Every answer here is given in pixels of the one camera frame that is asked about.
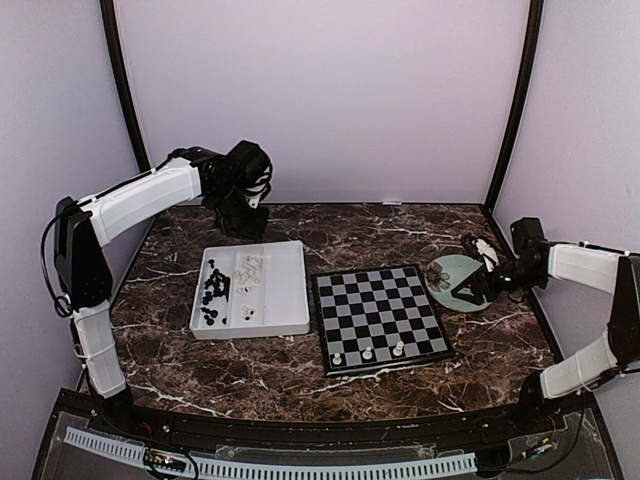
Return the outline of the white plastic parts tray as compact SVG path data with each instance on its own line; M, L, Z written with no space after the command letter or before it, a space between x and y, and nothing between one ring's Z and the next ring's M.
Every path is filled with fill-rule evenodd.
M304 244L206 248L189 327L198 340L307 334Z

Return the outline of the white chess king piece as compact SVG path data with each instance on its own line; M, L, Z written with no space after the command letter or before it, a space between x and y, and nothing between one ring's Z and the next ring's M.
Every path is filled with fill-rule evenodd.
M394 349L392 350L392 354L395 357L401 357L404 354L404 342L403 341L398 341L394 347Z

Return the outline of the black and grey chessboard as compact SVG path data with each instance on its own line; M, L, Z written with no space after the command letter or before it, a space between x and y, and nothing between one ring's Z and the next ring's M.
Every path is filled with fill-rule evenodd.
M319 339L327 377L449 359L454 349L415 264L312 276ZM392 354L404 342L404 354ZM373 358L365 361L367 346ZM343 364L333 365L335 353Z

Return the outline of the white chess pawn piece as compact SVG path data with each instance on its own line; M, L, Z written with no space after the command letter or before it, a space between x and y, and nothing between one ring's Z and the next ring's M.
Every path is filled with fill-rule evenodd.
M362 358L365 361L370 361L373 358L373 351L370 346L367 346L365 350L362 352Z

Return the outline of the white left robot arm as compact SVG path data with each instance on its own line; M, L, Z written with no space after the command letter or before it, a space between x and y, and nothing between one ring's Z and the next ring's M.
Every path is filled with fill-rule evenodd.
M269 156L247 140L226 154L178 148L156 168L97 194L58 202L44 231L54 237L61 289L51 295L54 309L70 319L89 383L109 399L101 417L120 436L134 435L141 415L119 398L128 387L111 328L113 277L104 247L131 227L194 199L215 212L225 234L257 241L268 223L269 211L261 203L271 191L272 175Z

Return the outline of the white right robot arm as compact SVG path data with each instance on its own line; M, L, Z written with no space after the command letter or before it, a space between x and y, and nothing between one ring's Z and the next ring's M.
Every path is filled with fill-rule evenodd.
M449 283L441 302L460 312L484 309L520 288L556 289L542 303L546 312L565 316L552 324L567 356L523 386L526 399L510 413L517 432L530 434L547 420L546 401L639 372L638 255L538 239L508 261L497 261L482 247L475 256L452 255L438 263Z

